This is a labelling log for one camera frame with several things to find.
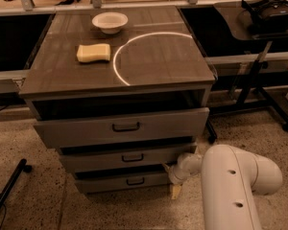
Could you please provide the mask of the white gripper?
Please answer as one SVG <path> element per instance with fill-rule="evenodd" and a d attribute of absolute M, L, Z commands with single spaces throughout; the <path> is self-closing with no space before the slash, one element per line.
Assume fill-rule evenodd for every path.
<path fill-rule="evenodd" d="M 177 199 L 180 195 L 182 184 L 186 180 L 186 175 L 178 164 L 169 167 L 167 164 L 162 164 L 164 170 L 168 173 L 170 181 L 173 183 L 170 186 L 170 193 L 172 199 Z"/>

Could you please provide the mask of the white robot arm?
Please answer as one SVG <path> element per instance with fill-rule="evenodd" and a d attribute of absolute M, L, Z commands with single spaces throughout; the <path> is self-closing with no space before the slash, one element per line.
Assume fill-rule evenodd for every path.
<path fill-rule="evenodd" d="M 230 145 L 215 145 L 204 155 L 183 153 L 164 169 L 172 197 L 189 177 L 201 177 L 205 230 L 262 230 L 253 196 L 272 195 L 283 181 L 273 160 Z"/>

